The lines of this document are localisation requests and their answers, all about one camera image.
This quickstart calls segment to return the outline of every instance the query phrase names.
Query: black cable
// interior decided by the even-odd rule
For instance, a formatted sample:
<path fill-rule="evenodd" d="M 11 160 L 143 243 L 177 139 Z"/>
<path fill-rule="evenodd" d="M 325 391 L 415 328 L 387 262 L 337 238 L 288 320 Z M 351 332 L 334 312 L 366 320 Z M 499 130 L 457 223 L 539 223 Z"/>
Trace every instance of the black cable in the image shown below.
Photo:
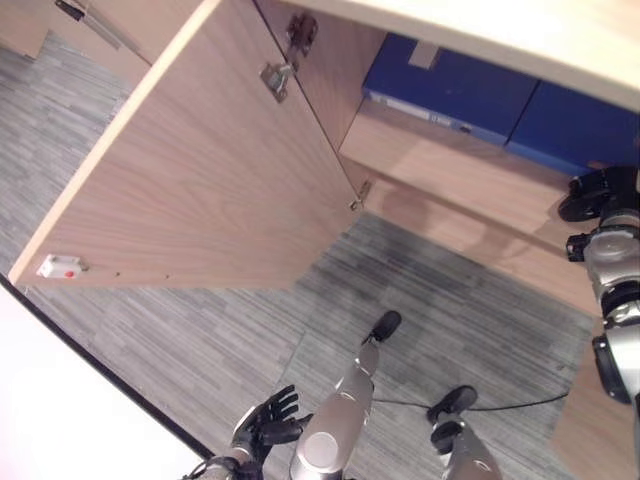
<path fill-rule="evenodd" d="M 500 412 L 502 410 L 515 410 L 516 408 L 527 408 L 527 407 L 535 407 L 536 405 L 544 405 L 545 403 L 557 402 L 569 395 L 569 392 L 562 393 L 560 395 L 556 395 L 555 397 L 547 398 L 545 400 L 539 400 L 536 402 L 529 403 L 516 403 L 514 405 L 505 405 L 503 407 L 478 407 L 478 408 L 469 408 L 467 409 L 469 412 Z M 389 403 L 392 405 L 405 405 L 408 407 L 418 407 L 424 408 L 426 410 L 431 410 L 431 405 L 427 405 L 426 403 L 418 403 L 418 402 L 405 402 L 402 400 L 389 400 L 386 398 L 374 398 L 374 402 L 376 403 Z"/>

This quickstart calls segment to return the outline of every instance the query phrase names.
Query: door hinge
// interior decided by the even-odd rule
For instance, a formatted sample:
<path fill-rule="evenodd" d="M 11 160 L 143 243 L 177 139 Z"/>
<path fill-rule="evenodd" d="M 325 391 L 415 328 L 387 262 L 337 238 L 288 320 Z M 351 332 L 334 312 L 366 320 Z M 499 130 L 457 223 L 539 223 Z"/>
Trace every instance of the door hinge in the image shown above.
<path fill-rule="evenodd" d="M 260 78 L 267 86 L 274 98 L 281 103 L 287 98 L 287 82 L 291 75 L 295 75 L 300 67 L 298 54 L 306 57 L 311 50 L 313 40 L 318 33 L 318 22 L 307 13 L 294 15 L 287 27 L 289 46 L 285 53 L 285 63 L 267 63 L 260 71 Z"/>
<path fill-rule="evenodd" d="M 373 184 L 370 180 L 365 180 L 365 182 L 360 187 L 360 190 L 358 191 L 358 197 L 349 204 L 349 208 L 352 211 L 355 212 L 359 208 L 364 207 L 364 201 L 367 199 L 367 195 L 369 195 L 372 186 Z"/>

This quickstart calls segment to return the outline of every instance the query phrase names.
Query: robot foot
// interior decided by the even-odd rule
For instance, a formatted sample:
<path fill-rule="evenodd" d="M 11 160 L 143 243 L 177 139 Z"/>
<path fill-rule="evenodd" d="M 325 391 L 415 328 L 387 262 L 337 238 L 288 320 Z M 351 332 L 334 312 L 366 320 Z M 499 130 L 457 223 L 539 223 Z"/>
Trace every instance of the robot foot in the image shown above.
<path fill-rule="evenodd" d="M 431 425 L 438 423 L 441 413 L 459 415 L 471 407 L 478 399 L 478 392 L 469 385 L 462 385 L 447 393 L 442 400 L 427 411 L 427 420 Z"/>
<path fill-rule="evenodd" d="M 362 341 L 362 344 L 371 341 L 371 339 L 375 339 L 378 342 L 384 342 L 387 338 L 393 335 L 393 332 L 396 331 L 396 328 L 402 322 L 402 317 L 400 314 L 394 310 L 389 310 L 385 313 L 380 320 L 376 322 L 376 324 L 369 332 L 369 335 Z"/>

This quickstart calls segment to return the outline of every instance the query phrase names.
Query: gray carpet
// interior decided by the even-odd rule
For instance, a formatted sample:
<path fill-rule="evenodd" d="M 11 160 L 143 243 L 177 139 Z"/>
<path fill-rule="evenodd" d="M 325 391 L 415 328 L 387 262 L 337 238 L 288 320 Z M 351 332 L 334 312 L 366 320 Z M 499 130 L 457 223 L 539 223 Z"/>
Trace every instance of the gray carpet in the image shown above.
<path fill-rule="evenodd" d="M 49 36 L 36 62 L 0 51 L 0 267 L 8 271 L 126 86 Z M 364 215 L 292 291 L 32 289 L 28 296 L 96 357 L 214 451 L 238 418 L 294 382 L 313 410 L 386 309 L 376 396 L 433 403 L 460 383 L 479 406 L 566 390 L 592 321 L 510 279 Z M 570 479 L 547 446 L 562 402 L 469 413 L 506 479 Z M 424 411 L 376 404 L 349 475 L 440 478 Z M 286 478 L 291 448 L 269 478 Z"/>

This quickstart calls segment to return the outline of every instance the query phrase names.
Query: open cabinet door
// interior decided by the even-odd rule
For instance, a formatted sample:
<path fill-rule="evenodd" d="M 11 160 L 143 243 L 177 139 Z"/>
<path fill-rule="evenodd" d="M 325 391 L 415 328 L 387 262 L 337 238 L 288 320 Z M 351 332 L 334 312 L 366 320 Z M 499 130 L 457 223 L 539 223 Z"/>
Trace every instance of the open cabinet door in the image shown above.
<path fill-rule="evenodd" d="M 249 0 L 205 0 L 140 82 L 10 272 L 25 285 L 282 287 L 345 230 L 353 192 Z M 82 259 L 73 279 L 37 274 Z"/>

